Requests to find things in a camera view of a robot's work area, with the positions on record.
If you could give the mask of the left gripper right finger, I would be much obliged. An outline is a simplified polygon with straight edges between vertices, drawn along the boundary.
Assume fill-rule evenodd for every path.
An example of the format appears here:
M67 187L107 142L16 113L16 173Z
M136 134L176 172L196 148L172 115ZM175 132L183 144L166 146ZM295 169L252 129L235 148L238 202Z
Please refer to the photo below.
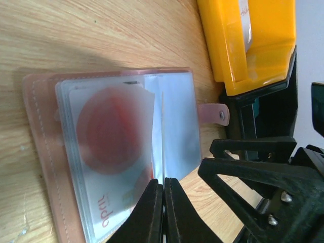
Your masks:
M165 178L167 242L221 242L201 219L194 206L175 178Z

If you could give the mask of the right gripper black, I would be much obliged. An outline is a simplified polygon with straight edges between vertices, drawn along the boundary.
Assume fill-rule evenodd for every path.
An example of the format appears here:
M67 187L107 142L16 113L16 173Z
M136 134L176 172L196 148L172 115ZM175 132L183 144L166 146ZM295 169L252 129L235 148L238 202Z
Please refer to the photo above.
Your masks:
M198 175L230 207L254 242L323 242L323 149L289 136L215 139ZM226 151L242 156L230 158ZM263 162L287 162L290 165Z

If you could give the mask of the red circle white card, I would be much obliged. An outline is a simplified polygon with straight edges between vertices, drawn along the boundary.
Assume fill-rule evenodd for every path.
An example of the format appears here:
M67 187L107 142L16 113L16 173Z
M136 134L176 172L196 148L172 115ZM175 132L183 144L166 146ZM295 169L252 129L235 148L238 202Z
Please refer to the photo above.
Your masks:
M73 90L69 99L88 242L100 242L127 219L152 177L154 94L119 84Z

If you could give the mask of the pink card holder wallet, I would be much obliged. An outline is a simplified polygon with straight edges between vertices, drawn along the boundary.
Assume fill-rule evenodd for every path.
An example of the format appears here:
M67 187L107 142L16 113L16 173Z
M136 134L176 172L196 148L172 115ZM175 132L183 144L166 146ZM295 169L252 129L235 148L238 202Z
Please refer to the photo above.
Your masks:
M200 125L230 121L227 105L197 104L188 68L29 74L22 84L60 242L104 242L151 179L199 166Z

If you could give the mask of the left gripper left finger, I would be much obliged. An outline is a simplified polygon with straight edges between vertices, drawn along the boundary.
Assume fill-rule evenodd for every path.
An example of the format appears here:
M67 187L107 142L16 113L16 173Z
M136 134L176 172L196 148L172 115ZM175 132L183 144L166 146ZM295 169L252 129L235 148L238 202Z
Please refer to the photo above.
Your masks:
M108 243L162 242L163 186L152 179L129 218L107 241Z

